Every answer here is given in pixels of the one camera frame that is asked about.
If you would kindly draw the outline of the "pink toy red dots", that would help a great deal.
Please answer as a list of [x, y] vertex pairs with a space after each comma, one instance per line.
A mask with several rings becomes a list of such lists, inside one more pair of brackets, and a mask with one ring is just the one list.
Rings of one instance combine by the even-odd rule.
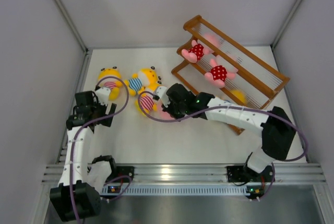
[[157, 114], [158, 117], [162, 120], [174, 120], [174, 118], [171, 117], [169, 113], [163, 111], [162, 104], [157, 105]]
[[209, 65], [211, 66], [211, 69], [204, 74], [205, 80], [218, 88], [225, 87], [226, 80], [233, 80], [238, 72], [236, 67], [220, 55], [211, 59]]

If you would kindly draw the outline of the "yellow toy red stripes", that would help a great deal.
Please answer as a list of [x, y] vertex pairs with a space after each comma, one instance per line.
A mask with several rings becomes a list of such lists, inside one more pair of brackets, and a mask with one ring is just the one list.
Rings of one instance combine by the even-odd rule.
[[122, 82], [118, 79], [122, 79], [121, 73], [117, 66], [110, 68], [102, 68], [98, 75], [98, 83], [100, 87], [107, 87], [110, 89], [109, 100], [113, 101], [120, 95], [120, 88], [123, 86]]
[[[148, 91], [150, 93], [156, 94], [156, 90], [162, 86], [161, 81], [154, 82], [150, 85], [148, 85], [144, 91]], [[150, 93], [145, 93], [144, 95], [138, 97], [138, 99], [135, 100], [135, 106], [139, 112], [141, 112], [144, 116], [145, 114], [141, 111], [141, 106], [144, 111], [148, 114], [150, 114], [152, 111], [162, 111], [162, 102], [160, 100], [154, 100], [153, 95]]]

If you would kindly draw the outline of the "yellow toy blue stripes shelf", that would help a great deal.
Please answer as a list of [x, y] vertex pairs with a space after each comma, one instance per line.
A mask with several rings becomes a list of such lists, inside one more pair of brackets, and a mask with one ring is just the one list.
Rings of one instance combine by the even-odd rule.
[[225, 100], [230, 103], [235, 104], [242, 104], [247, 105], [247, 98], [243, 91], [240, 90], [230, 90], [230, 93], [233, 95], [233, 97], [229, 97], [228, 95], [224, 94], [221, 99]]

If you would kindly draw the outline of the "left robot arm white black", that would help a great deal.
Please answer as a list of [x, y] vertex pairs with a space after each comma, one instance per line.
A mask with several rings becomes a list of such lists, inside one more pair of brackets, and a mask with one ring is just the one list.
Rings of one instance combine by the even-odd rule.
[[75, 94], [76, 104], [66, 120], [67, 153], [57, 187], [50, 190], [50, 201], [61, 221], [81, 221], [101, 211], [100, 192], [105, 181], [117, 178], [111, 156], [89, 160], [88, 152], [96, 125], [110, 127], [116, 105], [109, 103], [109, 88]]

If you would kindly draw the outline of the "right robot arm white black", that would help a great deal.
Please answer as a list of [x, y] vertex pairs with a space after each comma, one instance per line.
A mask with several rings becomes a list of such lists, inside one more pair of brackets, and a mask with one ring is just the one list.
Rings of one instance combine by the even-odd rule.
[[261, 145], [252, 152], [243, 168], [244, 176], [257, 180], [275, 160], [287, 158], [296, 130], [284, 109], [256, 110], [222, 100], [210, 93], [195, 95], [181, 84], [156, 91], [162, 108], [174, 119], [189, 115], [193, 118], [217, 121], [250, 130], [261, 138]]

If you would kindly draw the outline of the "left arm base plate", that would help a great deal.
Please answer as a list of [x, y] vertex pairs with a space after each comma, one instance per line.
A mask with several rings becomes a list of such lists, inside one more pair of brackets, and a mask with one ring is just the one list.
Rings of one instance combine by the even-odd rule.
[[118, 166], [112, 169], [111, 174], [107, 177], [106, 183], [110, 183], [113, 179], [114, 182], [128, 183], [129, 178], [133, 179], [135, 174], [135, 167], [133, 166]]

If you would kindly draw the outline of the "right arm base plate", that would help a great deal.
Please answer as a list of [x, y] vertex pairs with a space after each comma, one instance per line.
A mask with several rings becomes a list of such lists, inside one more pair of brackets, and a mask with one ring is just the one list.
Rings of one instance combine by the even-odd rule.
[[228, 182], [243, 184], [249, 182], [271, 182], [273, 169], [266, 166], [264, 171], [257, 173], [246, 165], [234, 165], [226, 167]]

